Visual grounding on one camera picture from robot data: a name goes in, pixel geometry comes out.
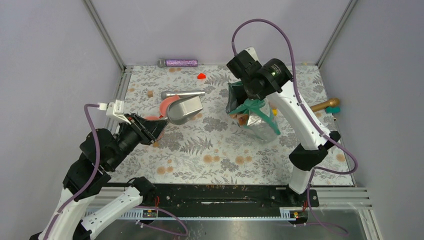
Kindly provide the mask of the silver metal scoop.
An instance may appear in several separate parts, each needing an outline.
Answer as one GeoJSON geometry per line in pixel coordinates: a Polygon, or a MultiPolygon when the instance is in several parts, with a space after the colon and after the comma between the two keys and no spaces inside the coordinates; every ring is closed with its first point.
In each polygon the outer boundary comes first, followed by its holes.
{"type": "Polygon", "coordinates": [[[170,124],[183,125],[203,110],[199,95],[194,95],[172,102],[166,110],[166,119],[170,124]]]}

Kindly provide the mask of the green pet food bag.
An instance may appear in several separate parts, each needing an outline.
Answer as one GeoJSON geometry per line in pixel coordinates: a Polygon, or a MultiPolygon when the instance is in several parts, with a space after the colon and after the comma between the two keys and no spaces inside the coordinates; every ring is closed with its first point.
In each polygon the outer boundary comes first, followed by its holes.
{"type": "Polygon", "coordinates": [[[225,112],[240,128],[262,143],[273,141],[281,134],[269,101],[249,99],[241,81],[228,84],[225,112]]]}

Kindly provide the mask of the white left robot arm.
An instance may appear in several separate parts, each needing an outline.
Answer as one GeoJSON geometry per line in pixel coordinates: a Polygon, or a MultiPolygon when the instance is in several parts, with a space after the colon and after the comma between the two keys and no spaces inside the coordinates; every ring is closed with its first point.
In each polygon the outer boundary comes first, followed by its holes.
{"type": "Polygon", "coordinates": [[[32,240],[93,240],[120,214],[155,200],[156,187],[145,177],[135,178],[123,195],[90,217],[87,207],[111,180],[122,161],[138,146],[153,144],[168,125],[166,120],[147,120],[135,113],[124,114],[119,131],[92,128],[80,145],[81,155],[67,171],[60,199],[47,227],[32,240]]]}

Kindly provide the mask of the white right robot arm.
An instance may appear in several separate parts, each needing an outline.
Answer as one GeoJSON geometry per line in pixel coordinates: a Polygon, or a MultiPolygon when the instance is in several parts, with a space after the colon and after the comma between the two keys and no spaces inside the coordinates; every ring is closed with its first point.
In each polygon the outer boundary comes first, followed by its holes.
{"type": "Polygon", "coordinates": [[[296,133],[300,143],[289,155],[293,170],[286,198],[293,206],[301,205],[307,199],[305,191],[312,169],[324,160],[341,135],[320,125],[312,110],[304,104],[303,97],[296,93],[294,77],[281,60],[272,58],[260,64],[255,54],[243,50],[226,66],[241,81],[244,99],[252,103],[267,99],[296,133]]]}

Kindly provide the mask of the pink double pet bowl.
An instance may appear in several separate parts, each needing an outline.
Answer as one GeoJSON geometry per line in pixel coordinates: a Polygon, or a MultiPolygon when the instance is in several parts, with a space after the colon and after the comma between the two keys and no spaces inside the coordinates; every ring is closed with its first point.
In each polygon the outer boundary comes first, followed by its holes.
{"type": "Polygon", "coordinates": [[[150,120],[150,121],[154,121],[154,120],[164,120],[165,117],[167,116],[167,109],[170,106],[171,103],[179,100],[180,97],[177,95],[174,96],[170,96],[167,97],[166,99],[164,99],[160,106],[159,106],[159,112],[160,112],[160,116],[146,116],[145,119],[146,120],[150,120]]]}

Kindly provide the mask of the silver toy microphone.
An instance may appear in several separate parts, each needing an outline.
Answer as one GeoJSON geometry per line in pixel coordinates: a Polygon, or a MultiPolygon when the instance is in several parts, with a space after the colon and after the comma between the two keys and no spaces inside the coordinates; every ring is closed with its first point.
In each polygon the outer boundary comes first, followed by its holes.
{"type": "Polygon", "coordinates": [[[166,98],[179,96],[180,98],[188,98],[192,96],[204,96],[206,94],[205,91],[202,90],[189,90],[189,91],[163,91],[160,96],[162,100],[166,98]]]}

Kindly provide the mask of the red house-shaped block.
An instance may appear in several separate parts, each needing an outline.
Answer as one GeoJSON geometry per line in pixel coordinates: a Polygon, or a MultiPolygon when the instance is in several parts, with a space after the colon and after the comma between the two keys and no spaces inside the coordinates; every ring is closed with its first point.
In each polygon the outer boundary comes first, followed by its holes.
{"type": "Polygon", "coordinates": [[[198,80],[204,80],[204,79],[206,79],[207,78],[207,76],[204,74],[204,73],[200,73],[200,74],[198,74],[198,76],[197,76],[197,79],[198,80]]]}

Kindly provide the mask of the floral patterned table mat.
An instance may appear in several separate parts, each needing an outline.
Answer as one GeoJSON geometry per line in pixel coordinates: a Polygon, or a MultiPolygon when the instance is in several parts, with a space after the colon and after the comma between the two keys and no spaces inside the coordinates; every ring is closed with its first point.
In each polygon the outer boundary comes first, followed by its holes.
{"type": "Polygon", "coordinates": [[[205,91],[203,110],[183,125],[170,124],[158,143],[139,145],[111,173],[115,183],[146,177],[154,183],[285,185],[293,166],[289,154],[299,139],[279,113],[281,134],[263,143],[226,114],[228,83],[224,65],[160,68],[133,66],[124,98],[127,113],[158,117],[161,92],[205,91]],[[206,79],[197,79],[203,73],[206,79]]]}

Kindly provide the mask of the purple glitter toy microphone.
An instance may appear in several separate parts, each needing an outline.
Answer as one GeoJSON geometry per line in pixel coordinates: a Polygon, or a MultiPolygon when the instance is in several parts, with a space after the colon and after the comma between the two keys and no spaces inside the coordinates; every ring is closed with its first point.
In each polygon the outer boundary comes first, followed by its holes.
{"type": "Polygon", "coordinates": [[[160,68],[185,68],[185,67],[197,67],[198,61],[195,59],[165,59],[161,58],[157,61],[157,66],[160,68]]]}

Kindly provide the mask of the teal block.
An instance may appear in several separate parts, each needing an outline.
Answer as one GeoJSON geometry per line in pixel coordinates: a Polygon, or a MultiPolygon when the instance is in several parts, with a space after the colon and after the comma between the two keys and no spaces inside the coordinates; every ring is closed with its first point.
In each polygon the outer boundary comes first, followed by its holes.
{"type": "Polygon", "coordinates": [[[341,111],[339,106],[335,106],[335,107],[329,106],[325,108],[324,110],[327,114],[337,114],[341,111]]]}

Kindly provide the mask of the gold toy microphone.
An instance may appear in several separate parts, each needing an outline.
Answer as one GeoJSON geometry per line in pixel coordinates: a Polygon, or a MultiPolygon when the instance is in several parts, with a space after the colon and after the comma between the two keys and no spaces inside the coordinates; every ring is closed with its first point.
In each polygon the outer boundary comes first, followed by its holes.
{"type": "Polygon", "coordinates": [[[330,98],[327,101],[318,103],[316,105],[310,106],[313,112],[318,112],[321,110],[325,110],[326,108],[335,108],[340,104],[340,100],[338,98],[330,98]]]}

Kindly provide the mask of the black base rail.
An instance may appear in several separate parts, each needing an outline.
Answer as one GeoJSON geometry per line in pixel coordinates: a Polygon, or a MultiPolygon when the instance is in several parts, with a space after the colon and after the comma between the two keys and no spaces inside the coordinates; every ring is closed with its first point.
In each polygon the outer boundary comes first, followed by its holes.
{"type": "Polygon", "coordinates": [[[316,190],[298,194],[288,186],[157,183],[141,203],[179,218],[279,217],[280,209],[319,207],[316,190]]]}

